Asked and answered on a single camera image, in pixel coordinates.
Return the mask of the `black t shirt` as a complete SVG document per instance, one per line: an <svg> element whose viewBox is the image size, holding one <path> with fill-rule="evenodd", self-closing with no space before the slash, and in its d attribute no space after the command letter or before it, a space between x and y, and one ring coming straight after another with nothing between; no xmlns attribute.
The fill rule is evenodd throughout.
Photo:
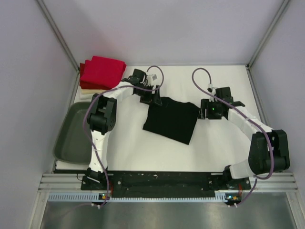
<svg viewBox="0 0 305 229"><path fill-rule="evenodd" d="M143 130L189 145L200 108L193 103L161 98L162 105L149 105Z"/></svg>

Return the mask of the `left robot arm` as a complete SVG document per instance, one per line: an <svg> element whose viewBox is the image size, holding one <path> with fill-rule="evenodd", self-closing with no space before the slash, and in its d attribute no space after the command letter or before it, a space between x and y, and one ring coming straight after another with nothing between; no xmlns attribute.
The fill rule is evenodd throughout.
<svg viewBox="0 0 305 229"><path fill-rule="evenodd" d="M94 174L91 183L97 189L103 189L108 184L107 176L102 173L105 173L108 166L108 141L116 124L117 104L132 95L137 95L141 103L161 106L160 87L164 82L164 74L161 76L158 85L156 74L134 69L132 75L122 79L116 87L93 95L84 121L89 125L91 132L88 136L92 145L88 170L90 174Z"/></svg>

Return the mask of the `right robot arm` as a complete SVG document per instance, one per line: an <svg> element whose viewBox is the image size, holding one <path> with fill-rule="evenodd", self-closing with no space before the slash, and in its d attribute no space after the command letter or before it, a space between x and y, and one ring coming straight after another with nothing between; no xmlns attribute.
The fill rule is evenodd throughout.
<svg viewBox="0 0 305 229"><path fill-rule="evenodd" d="M235 188L242 178L262 179L262 174L270 176L273 172L282 172L290 167L288 137L284 130L275 130L263 124L247 110L244 103L234 100L229 87L210 91L211 97L201 100L198 118L225 118L250 140L247 158L225 167L222 182L226 188Z"/></svg>

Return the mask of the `folded red t shirt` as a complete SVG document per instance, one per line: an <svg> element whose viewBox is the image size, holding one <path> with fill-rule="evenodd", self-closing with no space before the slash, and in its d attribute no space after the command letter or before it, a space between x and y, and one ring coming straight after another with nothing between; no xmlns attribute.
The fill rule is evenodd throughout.
<svg viewBox="0 0 305 229"><path fill-rule="evenodd" d="M80 87L82 89L109 90L121 81L126 69L124 61L93 56L80 63Z"/></svg>

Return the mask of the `folded beige t shirt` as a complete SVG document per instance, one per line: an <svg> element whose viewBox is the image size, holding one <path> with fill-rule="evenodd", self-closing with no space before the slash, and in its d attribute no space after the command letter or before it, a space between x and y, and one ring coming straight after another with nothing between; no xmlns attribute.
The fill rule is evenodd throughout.
<svg viewBox="0 0 305 229"><path fill-rule="evenodd" d="M100 94L102 92L105 92L106 90L104 89L81 89L81 94Z"/></svg>

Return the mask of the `folded white t shirt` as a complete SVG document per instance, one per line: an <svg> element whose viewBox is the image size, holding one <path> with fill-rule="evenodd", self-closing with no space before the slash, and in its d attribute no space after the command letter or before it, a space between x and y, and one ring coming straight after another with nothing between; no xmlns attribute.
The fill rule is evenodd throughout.
<svg viewBox="0 0 305 229"><path fill-rule="evenodd" d="M79 94L80 100L88 100L93 97L94 94Z"/></svg>

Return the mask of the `grey plastic bin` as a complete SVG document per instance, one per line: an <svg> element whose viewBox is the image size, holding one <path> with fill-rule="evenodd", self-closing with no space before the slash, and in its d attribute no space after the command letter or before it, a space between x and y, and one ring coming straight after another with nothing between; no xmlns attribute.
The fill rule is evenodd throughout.
<svg viewBox="0 0 305 229"><path fill-rule="evenodd" d="M82 123L90 102L74 103L67 111L53 150L54 157L65 163L90 163L92 150Z"/></svg>

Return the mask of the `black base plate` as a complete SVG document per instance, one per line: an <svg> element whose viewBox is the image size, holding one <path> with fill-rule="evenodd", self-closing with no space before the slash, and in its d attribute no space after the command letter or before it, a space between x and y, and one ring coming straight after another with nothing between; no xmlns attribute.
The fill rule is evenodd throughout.
<svg viewBox="0 0 305 229"><path fill-rule="evenodd" d="M228 180L222 173L108 171L85 172L81 189L109 191L112 197L211 197L218 190L250 190L248 178Z"/></svg>

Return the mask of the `right aluminium frame post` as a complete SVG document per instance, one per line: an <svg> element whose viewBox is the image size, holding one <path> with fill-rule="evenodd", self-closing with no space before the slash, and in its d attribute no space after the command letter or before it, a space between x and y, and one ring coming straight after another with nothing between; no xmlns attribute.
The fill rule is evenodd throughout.
<svg viewBox="0 0 305 229"><path fill-rule="evenodd" d="M277 25L279 24L280 20L286 13L287 9L291 0L283 0L278 8L276 14L274 15L271 23L269 24L265 34L263 35L262 39L260 40L255 52L253 53L252 57L250 58L249 63L246 65L247 69L251 69L255 62L257 61L258 57L260 56L261 52L263 51L264 47L267 45L268 41L270 40L274 30L276 29Z"/></svg>

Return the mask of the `aluminium frame post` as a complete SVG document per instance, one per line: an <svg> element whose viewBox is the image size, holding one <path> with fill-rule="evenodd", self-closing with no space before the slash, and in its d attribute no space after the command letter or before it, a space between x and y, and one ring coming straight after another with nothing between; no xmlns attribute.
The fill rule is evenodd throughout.
<svg viewBox="0 0 305 229"><path fill-rule="evenodd" d="M46 3L43 0L35 0L35 2L38 4L43 16L47 20L52 32L54 33L56 39L60 43L65 55L67 56L69 62L72 64L73 68L75 69L76 72L80 71L80 67L76 62L76 59L74 58L70 48L68 47L60 29L58 28L55 20L53 19Z"/></svg>
<svg viewBox="0 0 305 229"><path fill-rule="evenodd" d="M250 58L249 63L246 65L247 69L251 69L255 62L257 61L258 57L260 56L261 52L263 51L264 47L267 45L268 41L270 40L274 30L276 29L277 25L279 24L280 20L286 13L287 9L291 0L283 0L278 8L276 14L274 15L271 23L269 24L265 34L263 35L262 39L260 40L255 52L253 53L252 57Z"/></svg>

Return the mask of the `left aluminium frame post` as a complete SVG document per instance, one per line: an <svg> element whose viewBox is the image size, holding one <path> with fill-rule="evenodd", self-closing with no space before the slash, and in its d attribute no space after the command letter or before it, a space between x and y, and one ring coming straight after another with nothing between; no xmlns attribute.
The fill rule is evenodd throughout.
<svg viewBox="0 0 305 229"><path fill-rule="evenodd" d="M53 19L46 3L43 0L35 0L35 2L38 4L43 16L47 20L52 32L54 33L56 39L60 43L65 55L67 56L69 62L72 64L73 68L75 69L76 72L80 71L80 67L76 62L76 59L74 58L70 48L68 47L60 29L58 28L55 20Z"/></svg>

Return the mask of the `aluminium front rail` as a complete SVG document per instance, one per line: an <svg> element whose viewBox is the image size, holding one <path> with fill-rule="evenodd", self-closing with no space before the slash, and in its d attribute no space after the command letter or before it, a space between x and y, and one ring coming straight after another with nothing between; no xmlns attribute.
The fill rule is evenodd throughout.
<svg viewBox="0 0 305 229"><path fill-rule="evenodd" d="M73 192L81 189L83 174L43 174L38 191Z"/></svg>

